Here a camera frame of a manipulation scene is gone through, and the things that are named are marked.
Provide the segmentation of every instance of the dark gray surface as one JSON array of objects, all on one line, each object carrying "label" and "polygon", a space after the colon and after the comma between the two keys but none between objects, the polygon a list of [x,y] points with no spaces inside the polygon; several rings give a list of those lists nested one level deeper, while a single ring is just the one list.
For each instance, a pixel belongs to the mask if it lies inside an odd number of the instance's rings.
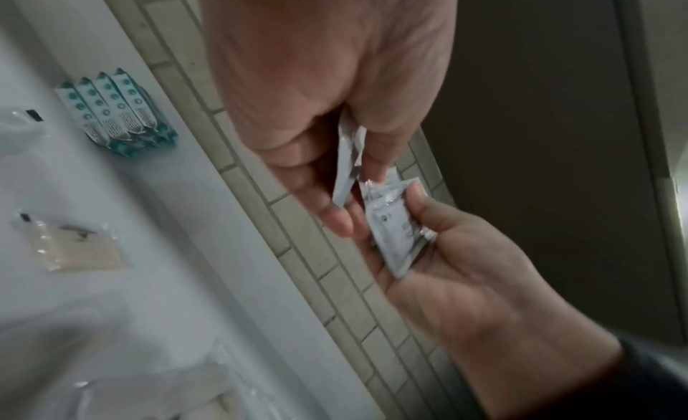
[{"label": "dark gray surface", "polygon": [[459,0],[423,127],[458,205],[566,299],[684,342],[613,0]]}]

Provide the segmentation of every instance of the bundle of teal sachets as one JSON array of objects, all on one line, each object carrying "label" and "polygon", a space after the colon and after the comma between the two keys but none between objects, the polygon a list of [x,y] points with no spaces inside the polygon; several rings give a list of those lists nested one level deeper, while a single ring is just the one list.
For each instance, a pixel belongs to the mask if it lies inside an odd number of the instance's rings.
[{"label": "bundle of teal sachets", "polygon": [[117,154],[131,157],[176,142],[153,99],[122,69],[63,83],[55,92],[86,136]]}]

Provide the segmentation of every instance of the hand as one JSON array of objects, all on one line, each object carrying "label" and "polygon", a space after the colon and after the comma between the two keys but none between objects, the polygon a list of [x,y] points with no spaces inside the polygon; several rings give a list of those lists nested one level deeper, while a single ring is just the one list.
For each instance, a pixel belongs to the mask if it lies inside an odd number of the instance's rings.
[{"label": "hand", "polygon": [[406,204],[438,236],[405,278],[394,280],[370,242],[359,249],[389,301],[447,351],[490,417],[537,408],[617,361],[618,341],[493,226],[426,198],[420,186]]},{"label": "hand", "polygon": [[434,101],[457,0],[201,0],[209,60],[239,137],[333,232],[368,235],[332,203],[339,108],[369,129],[363,175],[382,181]]}]

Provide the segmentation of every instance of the tiled floor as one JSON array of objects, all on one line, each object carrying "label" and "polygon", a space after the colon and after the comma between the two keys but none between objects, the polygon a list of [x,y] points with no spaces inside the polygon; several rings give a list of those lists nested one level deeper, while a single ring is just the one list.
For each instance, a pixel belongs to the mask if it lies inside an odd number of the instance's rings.
[{"label": "tiled floor", "polygon": [[[389,305],[353,243],[323,231],[241,145],[206,64],[197,0],[106,2],[387,418],[479,418],[449,359]],[[454,203],[421,132],[397,167]]]}]

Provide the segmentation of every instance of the wrist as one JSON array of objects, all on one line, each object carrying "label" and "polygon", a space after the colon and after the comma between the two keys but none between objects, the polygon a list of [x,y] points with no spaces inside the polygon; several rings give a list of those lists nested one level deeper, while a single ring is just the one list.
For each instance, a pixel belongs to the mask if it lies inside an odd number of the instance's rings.
[{"label": "wrist", "polygon": [[489,337],[451,356],[489,418],[526,414],[595,381],[619,341],[553,291]]}]

